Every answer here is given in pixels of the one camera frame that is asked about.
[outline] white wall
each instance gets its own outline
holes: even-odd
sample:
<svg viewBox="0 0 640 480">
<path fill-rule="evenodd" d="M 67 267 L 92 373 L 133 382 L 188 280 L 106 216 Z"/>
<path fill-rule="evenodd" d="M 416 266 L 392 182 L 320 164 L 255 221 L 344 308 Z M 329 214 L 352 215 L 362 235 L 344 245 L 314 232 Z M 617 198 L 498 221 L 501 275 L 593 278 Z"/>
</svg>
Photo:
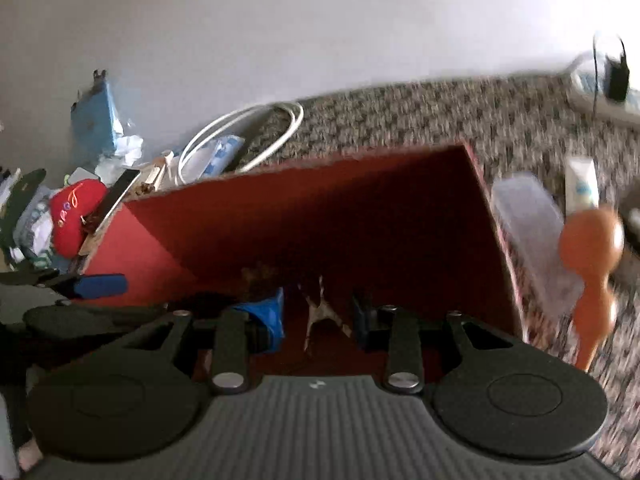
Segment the white wall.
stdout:
<svg viewBox="0 0 640 480">
<path fill-rule="evenodd" d="M 633 63 L 638 1 L 0 0 L 0 164 L 62 176 L 69 107 L 95 68 L 155 151 L 243 104 L 555 70 L 597 29 Z"/>
</svg>

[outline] cardboard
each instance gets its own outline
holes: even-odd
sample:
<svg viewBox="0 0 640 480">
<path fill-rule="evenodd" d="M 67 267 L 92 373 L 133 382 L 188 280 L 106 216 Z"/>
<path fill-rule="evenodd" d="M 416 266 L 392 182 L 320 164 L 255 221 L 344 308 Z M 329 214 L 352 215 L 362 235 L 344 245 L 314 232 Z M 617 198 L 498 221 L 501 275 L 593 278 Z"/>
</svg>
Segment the cardboard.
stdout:
<svg viewBox="0 0 640 480">
<path fill-rule="evenodd" d="M 126 275 L 127 294 L 92 302 L 124 306 L 201 290 L 240 296 L 242 270 L 256 266 L 285 286 L 323 276 L 348 323 L 358 287 L 428 319 L 460 310 L 522 335 L 498 230 L 462 145 L 297 162 L 124 203 L 84 273 Z"/>
</svg>

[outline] white cable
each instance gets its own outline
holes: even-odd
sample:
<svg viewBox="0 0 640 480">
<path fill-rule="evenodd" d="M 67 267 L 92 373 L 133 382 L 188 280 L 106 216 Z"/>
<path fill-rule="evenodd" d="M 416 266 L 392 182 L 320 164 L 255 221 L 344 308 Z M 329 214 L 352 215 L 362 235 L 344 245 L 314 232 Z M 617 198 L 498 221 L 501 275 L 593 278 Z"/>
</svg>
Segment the white cable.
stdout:
<svg viewBox="0 0 640 480">
<path fill-rule="evenodd" d="M 266 150 L 264 150 L 260 155 L 256 156 L 249 163 L 245 164 L 242 168 L 238 169 L 238 173 L 244 173 L 245 171 L 252 170 L 258 164 L 264 162 L 267 158 L 269 158 L 273 153 L 275 153 L 278 149 L 282 147 L 282 145 L 289 140 L 289 138 L 296 132 L 296 130 L 300 127 L 302 123 L 302 119 L 304 117 L 305 111 L 300 103 L 274 103 L 272 105 L 274 108 L 280 108 L 281 110 L 286 111 L 290 118 L 291 122 L 287 131 L 284 132 L 278 140 L 276 140 L 271 146 L 269 146 Z M 182 150 L 182 154 L 180 154 L 180 158 L 178 160 L 178 168 L 176 171 L 174 183 L 177 186 L 178 181 L 182 184 L 187 184 L 185 181 L 182 170 L 184 169 L 187 162 L 191 159 L 191 157 L 205 144 L 207 144 L 211 139 L 217 137 L 220 133 L 227 130 L 229 127 L 236 124 L 238 121 L 243 120 L 244 118 L 256 113 L 258 110 L 262 110 L 262 106 L 254 106 L 245 108 L 243 110 L 234 110 L 233 112 L 229 112 L 217 119 L 211 121 L 207 126 L 201 129 L 197 134 L 193 136 L 188 144 Z M 214 126 L 217 126 L 221 122 L 233 117 L 229 122 L 224 123 L 222 126 L 217 128 L 213 133 L 207 135 L 202 139 L 195 147 L 193 145 L 205 134 L 207 134 Z"/>
</svg>

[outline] metal screw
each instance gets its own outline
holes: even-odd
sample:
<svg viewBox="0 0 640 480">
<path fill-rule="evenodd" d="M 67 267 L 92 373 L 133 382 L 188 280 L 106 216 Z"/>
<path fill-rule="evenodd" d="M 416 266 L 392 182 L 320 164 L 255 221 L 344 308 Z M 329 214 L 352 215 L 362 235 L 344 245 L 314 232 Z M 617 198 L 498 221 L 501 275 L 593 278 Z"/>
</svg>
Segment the metal screw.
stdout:
<svg viewBox="0 0 640 480">
<path fill-rule="evenodd" d="M 415 388 L 420 383 L 420 380 L 417 375 L 410 372 L 396 372 L 389 375 L 388 383 L 394 388 L 409 390 Z"/>
<path fill-rule="evenodd" d="M 219 388 L 235 390 L 244 384 L 244 377 L 235 372 L 222 372 L 215 375 L 212 381 Z"/>
</svg>

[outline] black power adapter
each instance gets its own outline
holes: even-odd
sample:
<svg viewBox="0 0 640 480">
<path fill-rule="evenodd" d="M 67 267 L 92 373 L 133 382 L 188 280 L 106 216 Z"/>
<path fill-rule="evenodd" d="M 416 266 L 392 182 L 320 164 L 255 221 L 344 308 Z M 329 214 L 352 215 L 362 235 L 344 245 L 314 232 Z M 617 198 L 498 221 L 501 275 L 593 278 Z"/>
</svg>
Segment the black power adapter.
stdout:
<svg viewBox="0 0 640 480">
<path fill-rule="evenodd" d="M 629 67 L 626 65 L 625 52 L 620 56 L 620 61 L 607 57 L 603 83 L 607 99 L 617 103 L 625 102 L 629 90 Z"/>
</svg>

